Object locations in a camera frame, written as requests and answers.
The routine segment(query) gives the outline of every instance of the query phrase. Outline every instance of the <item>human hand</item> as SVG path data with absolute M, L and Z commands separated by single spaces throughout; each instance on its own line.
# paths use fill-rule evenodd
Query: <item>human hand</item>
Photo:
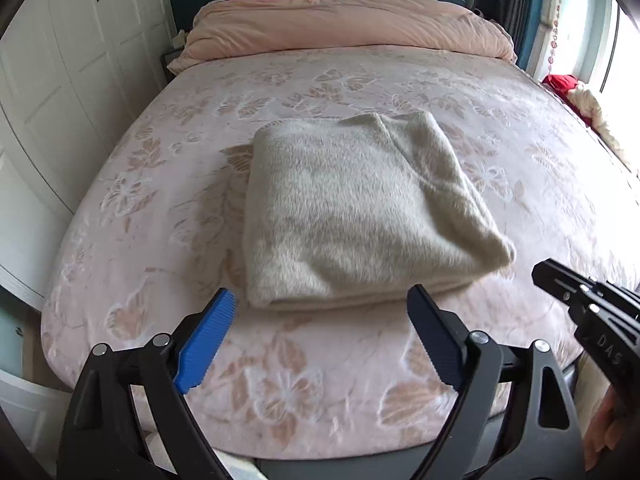
M 617 402 L 618 396 L 613 386 L 610 386 L 584 434 L 584 462 L 587 471 L 598 463 L 605 447 L 614 449 L 625 434 L 628 420 L 626 417 L 616 416 L 614 409 Z

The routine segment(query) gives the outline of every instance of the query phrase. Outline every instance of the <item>pink bedspread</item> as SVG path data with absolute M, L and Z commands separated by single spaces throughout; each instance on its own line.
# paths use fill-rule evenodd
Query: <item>pink bedspread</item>
M 92 345 L 144 344 L 219 286 L 238 316 L 187 401 L 213 447 L 279 459 L 356 456 L 428 442 L 455 394 L 402 303 L 325 312 L 248 309 L 241 236 L 255 131 L 279 118 L 430 110 L 516 263 L 438 298 L 496 341 L 580 351 L 565 308 L 531 283 L 553 257 L 635 288 L 638 194 L 628 171 L 508 62 L 402 46 L 207 62 L 132 125 L 76 213 L 42 316 L 53 370 L 74 384 Z M 142 423 L 153 427 L 143 394 Z M 504 407 L 500 391 L 495 410 Z
M 296 48 L 393 44 L 515 61 L 492 22 L 438 0 L 233 0 L 200 9 L 172 72 L 213 59 Z

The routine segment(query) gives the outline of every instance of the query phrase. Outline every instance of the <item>white wardrobe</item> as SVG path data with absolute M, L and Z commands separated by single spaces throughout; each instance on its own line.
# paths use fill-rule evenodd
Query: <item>white wardrobe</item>
M 39 308 L 60 241 L 166 85 L 169 0 L 26 0 L 0 40 L 0 285 Z

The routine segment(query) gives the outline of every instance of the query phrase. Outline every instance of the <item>red garment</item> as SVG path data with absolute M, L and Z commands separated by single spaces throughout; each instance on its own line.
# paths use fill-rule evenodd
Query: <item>red garment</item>
M 551 86 L 551 89 L 554 91 L 554 93 L 559 98 L 561 98 L 562 101 L 564 101 L 564 103 L 569 108 L 571 108 L 571 110 L 573 110 L 578 117 L 580 117 L 584 121 L 584 124 L 586 124 L 588 127 L 591 127 L 591 119 L 588 117 L 583 117 L 580 113 L 580 110 L 578 110 L 578 108 L 576 108 L 569 101 L 569 99 L 566 98 L 566 93 L 569 90 L 573 90 L 575 87 L 578 86 L 578 80 L 575 78 L 575 76 L 571 74 L 567 74 L 567 75 L 549 74 L 542 80 L 542 82 Z

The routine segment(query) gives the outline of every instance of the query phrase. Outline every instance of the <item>silver screw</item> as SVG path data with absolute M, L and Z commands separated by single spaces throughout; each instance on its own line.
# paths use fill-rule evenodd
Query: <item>silver screw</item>
M 105 345 L 105 343 L 98 343 L 94 346 L 94 349 L 91 350 L 93 355 L 105 355 L 107 353 L 107 349 L 109 347 Z
M 482 330 L 474 330 L 469 337 L 471 338 L 471 341 L 473 341 L 474 343 L 477 343 L 479 345 L 483 345 L 485 343 L 489 342 L 489 336 L 487 334 L 485 334 L 484 332 L 482 332 Z
M 158 334 L 153 339 L 154 346 L 167 346 L 169 341 L 171 341 L 171 338 L 168 334 Z
M 536 349 L 541 352 L 549 352 L 549 350 L 551 350 L 551 346 L 549 346 L 549 343 L 547 343 L 544 339 L 536 339 L 534 345 Z

